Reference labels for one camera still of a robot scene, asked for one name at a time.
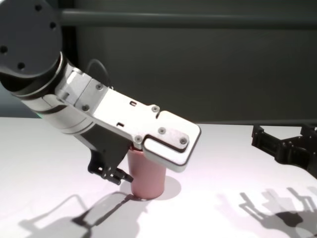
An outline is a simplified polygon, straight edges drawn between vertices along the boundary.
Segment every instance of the paper cup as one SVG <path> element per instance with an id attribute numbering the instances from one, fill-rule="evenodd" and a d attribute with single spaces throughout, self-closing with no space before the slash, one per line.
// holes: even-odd
<path id="1" fill-rule="evenodd" d="M 154 199 L 164 192 L 166 167 L 145 158 L 142 151 L 128 151 L 129 172 L 133 177 L 132 194 L 141 199 Z"/>

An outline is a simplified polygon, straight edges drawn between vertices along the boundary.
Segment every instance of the robotic arm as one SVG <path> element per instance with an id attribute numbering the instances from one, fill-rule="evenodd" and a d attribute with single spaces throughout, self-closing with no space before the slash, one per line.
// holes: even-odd
<path id="1" fill-rule="evenodd" d="M 91 150 L 90 173 L 115 184 L 133 178 L 118 165 L 131 146 L 181 172 L 200 128 L 157 105 L 144 105 L 74 67 L 61 28 L 44 0 L 0 1 L 0 81 L 62 133 Z"/>

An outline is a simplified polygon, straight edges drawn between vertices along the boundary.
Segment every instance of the white table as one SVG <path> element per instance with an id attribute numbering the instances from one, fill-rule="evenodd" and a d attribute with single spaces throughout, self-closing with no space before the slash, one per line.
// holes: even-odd
<path id="1" fill-rule="evenodd" d="M 201 128 L 190 164 L 183 173 L 167 172 L 160 198 L 123 202 L 130 193 L 129 183 L 117 186 L 88 173 L 90 151 L 74 137 L 42 119 L 1 118 L 0 237 L 308 238 L 317 234 L 316 179 L 252 147 L 251 126 Z M 299 135 L 299 128 L 265 128 L 279 137 Z M 128 171 L 126 159 L 120 168 Z M 259 215 L 242 209 L 246 200 L 240 193 Z M 93 226 L 98 219 L 100 224 Z"/>

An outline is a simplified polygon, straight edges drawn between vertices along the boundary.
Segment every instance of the bolt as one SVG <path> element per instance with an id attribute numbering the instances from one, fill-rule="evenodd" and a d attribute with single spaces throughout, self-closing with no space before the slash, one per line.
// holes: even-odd
<path id="1" fill-rule="evenodd" d="M 182 144 L 182 145 L 185 145 L 187 143 L 187 139 L 186 138 L 180 138 L 179 142 Z"/>
<path id="2" fill-rule="evenodd" d="M 142 137 L 137 135 L 136 137 L 134 137 L 135 142 L 140 143 L 142 141 Z"/>
<path id="3" fill-rule="evenodd" d="M 86 112 L 86 111 L 89 110 L 89 106 L 88 106 L 88 105 L 83 105 L 83 106 L 81 107 L 81 109 Z"/>
<path id="4" fill-rule="evenodd" d="M 163 135 L 163 134 L 165 134 L 166 129 L 165 129 L 164 127 L 160 127 L 160 128 L 158 129 L 158 132 Z"/>
<path id="5" fill-rule="evenodd" d="M 101 83 L 96 85 L 96 88 L 97 88 L 98 90 L 102 90 L 103 87 L 104 87 L 104 86 L 103 86 Z"/>
<path id="6" fill-rule="evenodd" d="M 158 106 L 153 106 L 152 107 L 152 112 L 157 113 L 159 111 L 159 107 Z"/>

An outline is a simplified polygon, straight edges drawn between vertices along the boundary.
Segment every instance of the cable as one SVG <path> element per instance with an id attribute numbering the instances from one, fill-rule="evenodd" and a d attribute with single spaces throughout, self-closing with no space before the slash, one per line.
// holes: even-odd
<path id="1" fill-rule="evenodd" d="M 98 59 L 91 59 L 89 62 L 88 62 L 88 65 L 86 67 L 86 70 L 85 72 L 87 74 L 89 74 L 89 70 L 90 68 L 93 66 L 93 64 L 97 64 L 99 67 L 101 67 L 101 69 L 103 70 L 103 72 L 105 73 L 105 85 L 109 88 L 113 88 L 112 84 L 111 84 L 111 80 L 110 80 L 110 77 L 109 77 L 109 74 L 108 74 L 108 71 L 106 69 L 106 67 L 103 65 L 103 63 L 100 62 L 100 60 Z"/>

